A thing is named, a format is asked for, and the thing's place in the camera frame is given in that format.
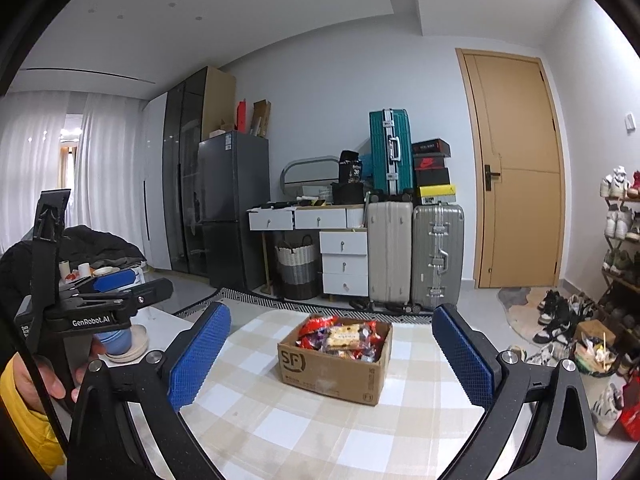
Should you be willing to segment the yellow sleeve forearm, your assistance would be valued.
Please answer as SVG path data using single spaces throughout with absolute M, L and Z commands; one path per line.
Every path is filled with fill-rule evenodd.
M 16 354 L 2 372 L 1 399 L 29 452 L 50 476 L 65 463 L 64 454 L 47 416 L 29 408 L 18 391 L 15 365 L 19 360 Z

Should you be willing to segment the left hand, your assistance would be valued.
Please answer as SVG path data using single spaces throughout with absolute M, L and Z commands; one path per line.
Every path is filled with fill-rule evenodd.
M 91 341 L 91 351 L 88 357 L 88 361 L 82 364 L 75 372 L 75 380 L 78 382 L 78 386 L 72 391 L 70 397 L 73 402 L 77 401 L 80 391 L 80 384 L 84 380 L 84 376 L 87 371 L 88 363 L 96 360 L 100 354 L 105 353 L 104 345 L 98 338 L 93 337 Z M 12 376 L 15 382 L 15 387 L 20 397 L 25 402 L 26 406 L 37 413 L 44 414 L 44 407 L 42 405 L 40 396 L 35 387 L 32 376 L 29 375 L 29 371 L 23 361 L 23 359 L 15 353 L 13 358 L 13 372 Z M 55 375 L 55 372 L 49 366 L 46 361 L 37 361 L 38 370 L 46 391 L 50 398 L 55 400 L 64 400 L 66 397 L 66 390 L 62 382 Z

